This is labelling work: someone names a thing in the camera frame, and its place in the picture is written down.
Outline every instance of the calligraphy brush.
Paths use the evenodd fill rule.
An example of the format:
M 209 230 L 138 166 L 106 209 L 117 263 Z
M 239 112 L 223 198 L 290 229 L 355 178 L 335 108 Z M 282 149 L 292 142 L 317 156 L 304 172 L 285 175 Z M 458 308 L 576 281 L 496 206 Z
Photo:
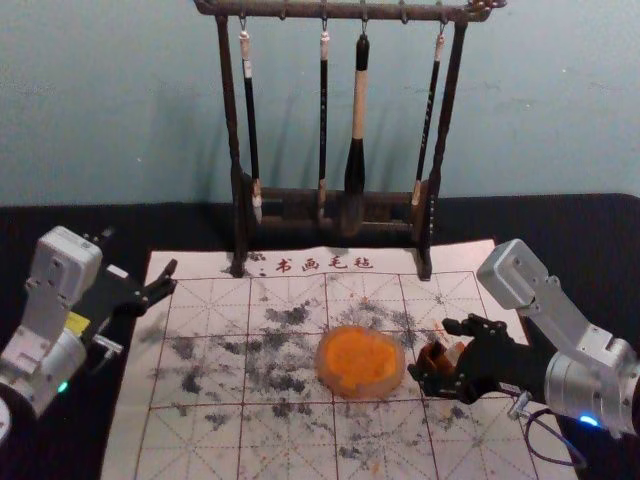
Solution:
M 318 220 L 324 217 L 327 200 L 327 75 L 329 64 L 329 33 L 325 28 L 320 36 L 320 171 L 318 172 Z
M 251 151 L 251 203 L 256 221 L 262 221 L 262 194 L 260 187 L 260 166 L 258 163 L 258 140 L 256 135 L 256 114 L 253 105 L 253 80 L 251 71 L 251 39 L 242 25 L 240 32 L 240 50 L 242 52 L 242 71 L 244 73 L 244 95 L 247 104 L 247 122 L 249 124 L 249 150 Z
M 417 208 L 420 203 L 420 183 L 422 182 L 422 170 L 424 168 L 424 157 L 427 151 L 427 141 L 429 139 L 429 129 L 431 127 L 431 116 L 433 113 L 433 100 L 436 94 L 436 86 L 438 84 L 438 72 L 440 71 L 440 58 L 442 57 L 442 48 L 444 47 L 444 25 L 440 25 L 440 34 L 436 40 L 436 51 L 433 57 L 433 67 L 431 69 L 431 83 L 429 84 L 429 96 L 427 97 L 427 111 L 424 116 L 424 127 L 422 129 L 422 142 L 420 143 L 420 154 L 418 155 L 418 170 L 416 172 L 416 183 L 413 187 L 413 195 L 411 197 L 411 210 Z
M 351 147 L 344 175 L 344 195 L 340 226 L 345 236 L 353 236 L 364 218 L 364 120 L 367 102 L 369 39 L 363 32 L 356 43 L 356 81 L 353 94 Z

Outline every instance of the robotic arm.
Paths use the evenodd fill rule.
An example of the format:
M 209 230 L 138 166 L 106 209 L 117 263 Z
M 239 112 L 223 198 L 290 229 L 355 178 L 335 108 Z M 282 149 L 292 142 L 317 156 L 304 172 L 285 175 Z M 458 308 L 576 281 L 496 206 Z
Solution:
M 112 318 L 141 316 L 175 290 L 175 260 L 142 286 L 102 265 L 102 240 L 56 227 L 38 241 L 22 321 L 0 354 L 0 445 L 12 424 L 43 414 L 94 344 L 105 349 L 101 365 L 120 354 L 123 347 L 101 335 Z
M 473 339 L 466 348 L 436 342 L 421 350 L 409 372 L 426 395 L 470 404 L 501 391 L 519 396 L 514 419 L 533 399 L 614 438 L 640 434 L 640 362 L 629 343 L 591 324 L 521 240 L 497 246 L 477 275 L 503 308 L 529 317 L 557 352 L 515 343 L 503 322 L 445 319 L 449 334 Z

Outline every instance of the black tablecloth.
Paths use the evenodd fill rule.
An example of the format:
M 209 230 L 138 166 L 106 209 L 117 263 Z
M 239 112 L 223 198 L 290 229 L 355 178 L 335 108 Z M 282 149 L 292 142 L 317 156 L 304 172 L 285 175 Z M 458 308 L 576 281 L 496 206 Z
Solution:
M 105 257 L 139 279 L 152 250 L 231 249 L 226 205 L 134 205 L 0 208 L 0 344 L 17 326 L 23 289 L 37 239 L 56 225 L 78 233 L 117 233 Z M 626 195 L 563 195 L 445 199 L 437 212 L 436 243 L 522 238 L 558 275 L 563 289 L 593 323 L 627 339 L 640 351 L 640 199 Z M 254 249 L 342 246 L 407 246 L 397 235 L 340 242 L 312 231 L 260 232 Z M 109 336 L 128 345 L 131 322 Z M 91 479 L 100 474 L 109 425 L 126 358 L 99 379 L 79 377 L 60 395 L 19 447 L 1 452 L 1 478 Z M 568 438 L 587 456 L 582 478 L 640 478 L 640 442 L 613 441 L 607 433 L 561 421 Z

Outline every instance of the wall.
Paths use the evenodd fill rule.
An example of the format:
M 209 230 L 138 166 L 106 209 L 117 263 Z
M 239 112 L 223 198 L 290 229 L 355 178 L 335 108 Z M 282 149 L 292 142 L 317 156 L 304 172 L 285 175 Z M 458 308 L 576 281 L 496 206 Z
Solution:
M 634 0 L 513 0 L 470 25 L 442 195 L 640 194 L 639 14 Z M 329 22 L 333 188 L 359 29 Z M 263 183 L 313 187 L 320 21 L 250 19 L 248 30 Z M 367 189 L 412 187 L 436 30 L 370 22 Z M 230 200 L 215 22 L 189 1 L 3 0 L 0 51 L 0 204 Z

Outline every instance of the wire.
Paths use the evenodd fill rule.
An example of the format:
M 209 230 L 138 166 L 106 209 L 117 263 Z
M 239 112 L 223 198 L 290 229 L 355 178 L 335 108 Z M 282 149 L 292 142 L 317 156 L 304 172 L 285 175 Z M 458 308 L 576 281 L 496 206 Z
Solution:
M 550 409 L 543 408 L 541 410 L 538 410 L 535 413 L 521 412 L 521 414 L 523 414 L 524 416 L 528 415 L 527 424 L 526 424 L 525 429 L 524 429 L 524 441 L 527 444 L 527 448 L 529 449 L 529 451 L 533 455 L 535 455 L 536 457 L 538 457 L 541 460 L 544 460 L 545 462 L 554 463 L 556 465 L 565 465 L 567 467 L 574 467 L 574 468 L 579 469 L 579 470 L 587 467 L 587 459 L 585 458 L 584 455 L 582 455 L 582 453 L 580 453 L 580 450 L 578 450 L 575 446 L 573 446 L 573 444 L 569 440 L 564 438 L 561 434 L 559 434 L 553 428 L 551 428 L 546 423 L 544 423 L 542 420 L 540 420 L 540 417 L 542 415 L 553 414 L 553 412 Z M 540 425 L 542 428 L 544 428 L 547 432 L 549 432 L 555 438 L 560 440 L 562 443 L 564 443 L 564 445 L 573 454 L 573 456 L 575 458 L 577 458 L 577 461 L 574 462 L 574 461 L 560 460 L 560 459 L 557 459 L 557 458 L 550 458 L 550 457 L 542 455 L 541 453 L 536 451 L 531 446 L 531 442 L 529 440 L 529 434 L 530 434 L 530 430 L 531 430 L 531 425 L 534 422 L 537 423 L 538 425 Z

